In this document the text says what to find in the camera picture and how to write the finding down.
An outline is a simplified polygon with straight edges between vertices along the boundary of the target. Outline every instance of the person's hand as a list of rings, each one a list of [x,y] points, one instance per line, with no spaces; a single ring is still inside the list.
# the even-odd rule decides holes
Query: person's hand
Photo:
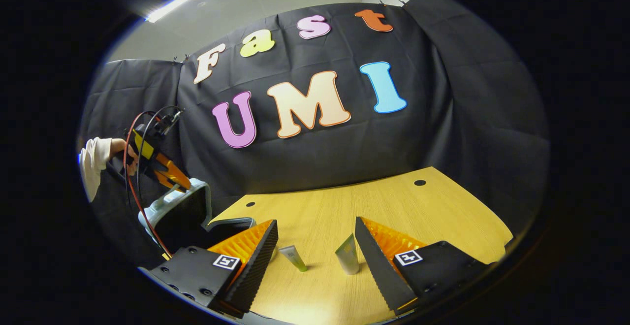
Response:
[[[122,152],[125,149],[125,145],[126,141],[124,141],[124,139],[112,138],[112,145],[110,145],[110,159],[119,152]],[[127,162],[126,171],[130,176],[133,176],[138,168],[138,155],[136,155],[131,145],[127,148],[127,152],[129,156],[133,158],[133,161],[131,163]]]

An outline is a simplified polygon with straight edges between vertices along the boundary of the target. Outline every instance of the pink letter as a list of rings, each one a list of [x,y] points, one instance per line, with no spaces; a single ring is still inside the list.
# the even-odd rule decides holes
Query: pink letter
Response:
[[[326,18],[319,15],[302,18],[297,22],[297,28],[302,30],[299,33],[300,37],[311,39],[329,33],[330,25],[324,21]]]
[[[256,125],[254,124],[254,115],[250,107],[250,98],[252,94],[249,91],[241,92],[234,96],[234,104],[241,110],[241,118],[245,124],[245,132],[243,134],[235,134],[227,116],[227,108],[230,106],[227,102],[221,102],[212,109],[212,114],[217,118],[219,130],[223,140],[232,148],[245,148],[256,139]]]

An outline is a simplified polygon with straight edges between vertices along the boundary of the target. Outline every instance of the green tube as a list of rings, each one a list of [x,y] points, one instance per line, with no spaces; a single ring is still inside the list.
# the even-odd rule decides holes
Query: green tube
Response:
[[[335,255],[342,264],[347,275],[354,275],[359,271],[358,257],[356,256],[356,246],[354,242],[354,234],[351,234],[344,243],[335,251]]]
[[[306,265],[304,264],[304,261],[302,260],[302,258],[300,258],[300,255],[297,253],[297,250],[295,249],[295,246],[287,246],[287,247],[282,247],[281,249],[278,249],[278,251],[284,255],[286,258],[288,258],[288,260],[293,264],[293,266],[297,267],[297,269],[300,270],[300,272],[304,272],[308,269],[308,267],[306,267]]]

